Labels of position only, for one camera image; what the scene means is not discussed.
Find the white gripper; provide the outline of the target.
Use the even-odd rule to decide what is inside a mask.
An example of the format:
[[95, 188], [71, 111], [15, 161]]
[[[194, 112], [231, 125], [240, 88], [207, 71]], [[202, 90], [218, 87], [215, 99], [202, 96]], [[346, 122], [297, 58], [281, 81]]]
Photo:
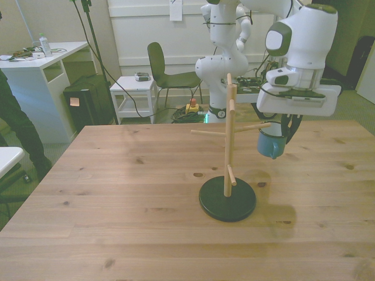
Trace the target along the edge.
[[281, 132], [289, 143], [301, 124], [302, 115], [331, 116], [334, 113], [340, 91], [339, 85], [296, 90], [265, 84], [258, 95], [257, 108], [266, 113], [294, 114], [281, 117]]

